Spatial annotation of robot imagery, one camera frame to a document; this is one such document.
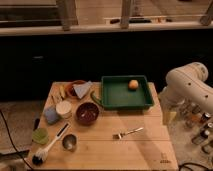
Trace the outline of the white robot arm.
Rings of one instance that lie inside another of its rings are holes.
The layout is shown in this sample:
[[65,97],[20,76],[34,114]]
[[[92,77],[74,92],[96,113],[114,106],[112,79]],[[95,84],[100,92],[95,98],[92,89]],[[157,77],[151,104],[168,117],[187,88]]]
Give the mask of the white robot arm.
[[200,62],[192,62],[167,73],[167,86],[159,93],[164,125],[169,123],[173,109],[182,105],[185,100],[190,100],[204,112],[213,114],[213,87],[205,83],[208,75],[207,67]]

